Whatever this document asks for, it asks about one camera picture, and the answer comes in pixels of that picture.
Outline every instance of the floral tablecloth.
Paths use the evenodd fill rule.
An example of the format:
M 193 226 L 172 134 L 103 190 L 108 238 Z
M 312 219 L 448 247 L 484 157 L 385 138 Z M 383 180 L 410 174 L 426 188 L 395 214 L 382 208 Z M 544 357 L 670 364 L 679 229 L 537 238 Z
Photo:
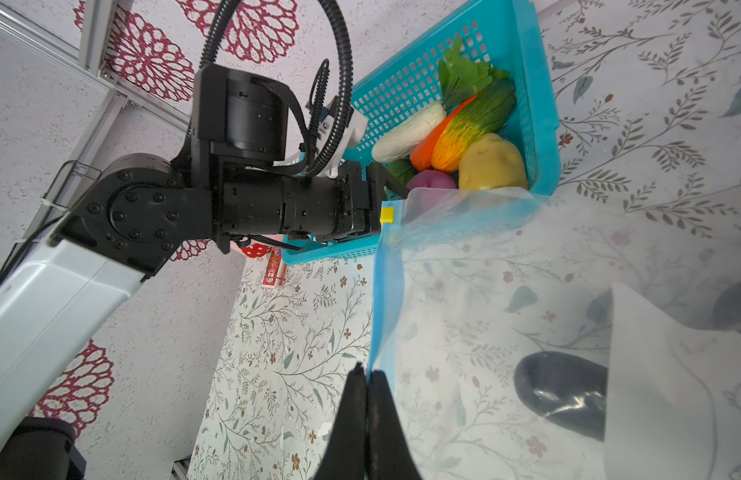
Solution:
M 555 196 L 582 197 L 701 242 L 741 245 L 741 0 L 578 0 L 541 26 L 560 117 Z M 614 252 L 630 242 L 625 233 L 600 240 Z M 282 290 L 258 287 L 264 265 L 249 260 L 241 282 L 193 480 L 310 478 L 346 373 L 368 353 L 372 258 L 292 267 Z M 502 283 L 525 275 L 511 263 L 496 268 Z M 556 320 L 554 310 L 542 314 Z M 560 345 L 538 340 L 539 350 L 551 347 Z M 479 381 L 472 379 L 476 389 Z M 513 432 L 529 458 L 547 455 L 544 438 L 521 426 Z M 501 478 L 536 478 L 522 462 Z M 440 467 L 437 478 L 465 478 Z

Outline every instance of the yellow potato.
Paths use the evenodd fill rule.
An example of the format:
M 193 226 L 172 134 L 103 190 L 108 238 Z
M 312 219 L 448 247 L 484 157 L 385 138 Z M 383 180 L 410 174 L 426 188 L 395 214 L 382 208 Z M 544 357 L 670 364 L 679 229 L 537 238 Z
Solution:
M 498 134 L 485 134 L 471 144 L 459 166 L 461 190 L 493 190 L 501 187 L 528 187 L 525 163 L 512 142 Z

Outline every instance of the green leafy vegetable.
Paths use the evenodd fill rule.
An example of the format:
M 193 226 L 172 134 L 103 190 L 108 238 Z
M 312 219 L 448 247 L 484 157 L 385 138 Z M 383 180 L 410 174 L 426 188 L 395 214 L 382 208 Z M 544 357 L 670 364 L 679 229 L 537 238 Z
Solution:
M 444 59 L 437 64 L 445 110 L 450 110 L 467 98 L 477 95 L 493 81 L 509 78 L 509 72 L 505 70 L 462 57 L 462 46 L 463 40 L 456 37 L 453 45 L 442 53 Z

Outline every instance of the red and white package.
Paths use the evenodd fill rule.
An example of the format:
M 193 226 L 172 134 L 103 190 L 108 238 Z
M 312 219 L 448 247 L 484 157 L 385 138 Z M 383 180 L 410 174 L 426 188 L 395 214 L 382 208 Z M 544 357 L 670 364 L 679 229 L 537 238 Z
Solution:
M 266 288 L 282 288 L 285 286 L 285 276 L 288 274 L 288 265 L 282 261 L 282 250 L 273 248 L 269 253 L 269 263 L 264 272 L 264 281 L 261 286 Z

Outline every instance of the orange carrot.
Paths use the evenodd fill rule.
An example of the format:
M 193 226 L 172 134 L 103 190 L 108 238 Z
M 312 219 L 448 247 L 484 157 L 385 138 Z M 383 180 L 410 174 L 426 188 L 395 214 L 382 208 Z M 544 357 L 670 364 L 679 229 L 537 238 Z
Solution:
M 432 153 L 434 151 L 434 147 L 437 145 L 437 140 L 439 140 L 439 136 L 442 135 L 442 132 L 445 131 L 445 127 L 448 126 L 450 121 L 469 103 L 471 103 L 472 100 L 477 98 L 477 95 L 471 98 L 467 98 L 465 101 L 461 102 L 461 105 L 455 108 L 450 115 L 445 117 L 445 120 L 439 122 L 439 125 L 437 125 L 434 130 L 421 142 L 418 144 L 418 146 L 413 150 L 413 152 L 410 154 L 410 163 L 413 164 L 416 170 L 423 171 L 427 168 L 432 168 Z

